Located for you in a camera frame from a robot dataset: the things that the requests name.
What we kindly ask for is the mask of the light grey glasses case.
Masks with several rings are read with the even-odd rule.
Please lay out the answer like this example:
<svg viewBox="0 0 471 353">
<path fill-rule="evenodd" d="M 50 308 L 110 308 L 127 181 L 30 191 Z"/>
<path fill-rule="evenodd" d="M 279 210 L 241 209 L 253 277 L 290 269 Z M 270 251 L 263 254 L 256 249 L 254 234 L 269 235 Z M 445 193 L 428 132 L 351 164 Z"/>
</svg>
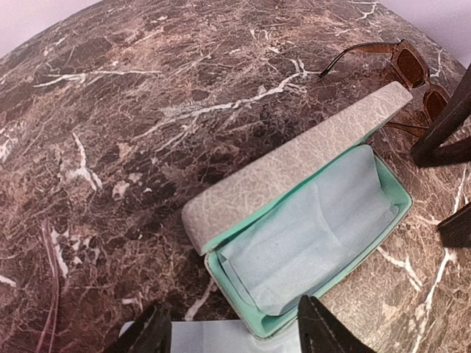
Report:
<svg viewBox="0 0 471 353">
<path fill-rule="evenodd" d="M 185 231 L 247 329 L 267 339 L 402 221 L 412 200 L 367 138 L 411 94 L 391 82 L 186 203 Z"/>
</svg>

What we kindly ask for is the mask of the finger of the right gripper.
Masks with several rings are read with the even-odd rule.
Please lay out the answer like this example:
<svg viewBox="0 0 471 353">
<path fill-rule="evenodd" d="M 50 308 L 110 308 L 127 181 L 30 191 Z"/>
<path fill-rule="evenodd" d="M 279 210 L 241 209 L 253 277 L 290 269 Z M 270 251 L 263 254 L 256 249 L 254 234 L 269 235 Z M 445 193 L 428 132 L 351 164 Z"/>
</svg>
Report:
<svg viewBox="0 0 471 353">
<path fill-rule="evenodd" d="M 469 249 L 471 247 L 471 204 L 443 220 L 437 226 L 445 248 Z"/>
<path fill-rule="evenodd" d="M 411 148 L 411 157 L 419 168 L 470 162 L 470 137 L 447 146 L 442 144 L 470 117 L 470 66 L 439 117 Z"/>
</svg>

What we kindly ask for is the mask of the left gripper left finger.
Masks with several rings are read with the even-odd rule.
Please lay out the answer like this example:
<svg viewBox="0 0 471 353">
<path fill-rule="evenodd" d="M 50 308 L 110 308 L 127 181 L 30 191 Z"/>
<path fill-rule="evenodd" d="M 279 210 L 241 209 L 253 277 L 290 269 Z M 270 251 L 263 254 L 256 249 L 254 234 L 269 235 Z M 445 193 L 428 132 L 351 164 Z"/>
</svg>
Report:
<svg viewBox="0 0 471 353">
<path fill-rule="evenodd" d="M 170 306 L 153 301 L 106 352 L 170 353 Z"/>
</svg>

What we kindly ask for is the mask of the brown sunglasses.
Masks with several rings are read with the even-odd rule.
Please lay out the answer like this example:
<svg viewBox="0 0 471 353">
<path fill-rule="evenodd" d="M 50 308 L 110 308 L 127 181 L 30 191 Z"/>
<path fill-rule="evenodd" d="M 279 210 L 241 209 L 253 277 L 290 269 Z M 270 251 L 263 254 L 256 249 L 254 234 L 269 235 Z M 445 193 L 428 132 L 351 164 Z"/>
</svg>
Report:
<svg viewBox="0 0 471 353">
<path fill-rule="evenodd" d="M 435 85 L 431 81 L 430 69 L 421 54 L 406 39 L 396 43 L 360 43 L 348 47 L 338 54 L 329 65 L 318 75 L 320 79 L 325 77 L 333 66 L 348 52 L 365 51 L 367 53 L 390 54 L 393 69 L 404 81 L 408 89 L 418 88 L 426 85 L 428 90 L 423 96 L 423 112 L 427 125 L 414 126 L 410 124 L 400 124 L 388 122 L 386 127 L 399 129 L 421 138 L 428 127 L 439 117 L 450 101 L 450 96 L 441 85 Z"/>
</svg>

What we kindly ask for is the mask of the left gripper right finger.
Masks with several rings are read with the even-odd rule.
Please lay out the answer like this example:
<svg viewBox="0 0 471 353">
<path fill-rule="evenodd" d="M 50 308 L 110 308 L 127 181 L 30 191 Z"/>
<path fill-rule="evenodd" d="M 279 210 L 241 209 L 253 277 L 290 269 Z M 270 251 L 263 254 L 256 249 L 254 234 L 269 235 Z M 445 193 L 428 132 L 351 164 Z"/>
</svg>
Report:
<svg viewBox="0 0 471 353">
<path fill-rule="evenodd" d="M 375 353 L 357 339 L 315 296 L 304 295 L 298 305 L 301 352 Z"/>
</svg>

